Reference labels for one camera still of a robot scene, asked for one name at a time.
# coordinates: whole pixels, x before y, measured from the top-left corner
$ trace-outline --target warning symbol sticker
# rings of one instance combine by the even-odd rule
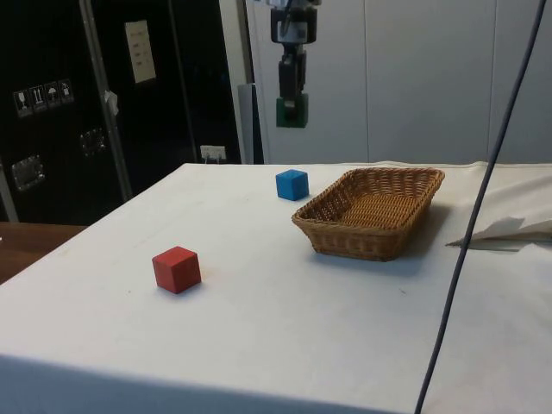
[[[60,82],[60,96],[63,104],[70,104],[74,102],[75,97],[72,94],[71,81],[69,79],[61,80]]]
[[[14,101],[16,102],[17,116],[24,118],[33,115],[33,107],[28,99],[28,91],[14,92]]]
[[[57,82],[45,84],[44,91],[46,92],[46,100],[50,108],[55,108],[61,105],[60,87]]]
[[[33,104],[34,112],[41,112],[47,110],[46,94],[44,93],[44,86],[35,86],[28,90],[31,96],[31,103]]]

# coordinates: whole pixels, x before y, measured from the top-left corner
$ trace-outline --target power socket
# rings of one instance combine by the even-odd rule
[[[201,149],[201,158],[204,161],[225,161],[226,157],[226,147],[217,146],[217,145],[202,145]]]

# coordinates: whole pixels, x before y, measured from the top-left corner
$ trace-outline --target metal pole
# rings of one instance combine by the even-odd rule
[[[167,1],[167,7],[169,9],[169,17],[171,19],[171,29],[172,29],[172,42],[174,44],[174,52],[176,53],[177,65],[179,66],[179,78],[180,78],[180,89],[182,91],[182,98],[184,99],[184,108],[185,115],[187,118],[186,125],[188,126],[188,135],[190,136],[191,149],[193,152],[194,162],[198,162],[198,147],[196,145],[196,140],[193,136],[193,128],[191,127],[191,112],[190,105],[188,104],[188,94],[186,92],[186,83],[184,79],[184,70],[182,67],[182,55],[180,53],[180,42],[179,36],[176,29],[176,20],[174,18],[174,8],[173,0]]]
[[[8,215],[8,220],[12,223],[19,223],[19,217],[17,216],[14,200],[11,197],[11,191],[9,190],[2,160],[0,160],[0,199],[2,200],[6,214]]]
[[[80,6],[80,14],[83,18],[85,26],[86,41],[90,49],[92,68],[96,78],[96,86],[101,101],[103,119],[107,127],[107,134],[110,139],[111,153],[115,161],[117,177],[119,179],[119,187],[121,189],[122,199],[127,202],[132,198],[132,188],[130,187],[129,173],[122,151],[121,136],[117,127],[117,121],[104,99],[104,93],[108,91],[109,84],[107,74],[105,72],[104,58],[102,57],[102,49],[97,37],[97,28],[94,21],[94,10],[92,9],[91,0],[78,0]]]

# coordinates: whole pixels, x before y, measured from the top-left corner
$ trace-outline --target white wall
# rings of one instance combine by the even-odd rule
[[[248,2],[261,130],[272,163],[487,157],[537,0],[323,0],[309,45],[307,129],[277,129],[269,8]],[[552,5],[514,112],[503,162],[552,161]]]

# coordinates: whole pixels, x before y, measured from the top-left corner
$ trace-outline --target basket rim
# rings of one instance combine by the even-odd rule
[[[412,209],[410,215],[401,223],[398,224],[396,227],[389,228],[389,229],[383,229],[381,227],[363,227],[363,226],[353,226],[353,225],[347,225],[339,222],[327,222],[324,220],[317,220],[314,218],[302,218],[301,214],[303,214],[306,210],[308,210],[312,205],[317,204],[321,201],[322,198],[326,197],[329,193],[331,193],[338,185],[340,185],[345,179],[350,177],[351,175],[355,174],[359,171],[369,171],[369,170],[378,170],[380,172],[385,173],[412,173],[412,172],[419,172],[419,173],[433,173],[433,183],[429,184],[427,188],[425,189],[425,192],[421,197],[419,197],[419,202],[417,203],[416,207]],[[326,190],[322,191],[320,194],[318,194],[316,197],[314,197],[309,203],[301,207],[299,210],[295,212],[292,216],[292,221],[298,225],[299,227],[312,227],[312,228],[320,228],[322,226],[324,227],[332,227],[334,229],[339,229],[341,232],[350,232],[350,233],[366,233],[370,235],[394,235],[401,233],[405,228],[408,227],[409,222],[412,220],[412,218],[416,217],[417,212],[422,208],[424,201],[426,201],[427,198],[432,198],[433,195],[439,190],[441,187],[441,183],[445,178],[445,173],[442,170],[439,170],[437,168],[432,167],[369,167],[369,168],[355,168],[352,170],[349,170],[345,172],[336,182],[334,182],[332,185],[330,185]]]

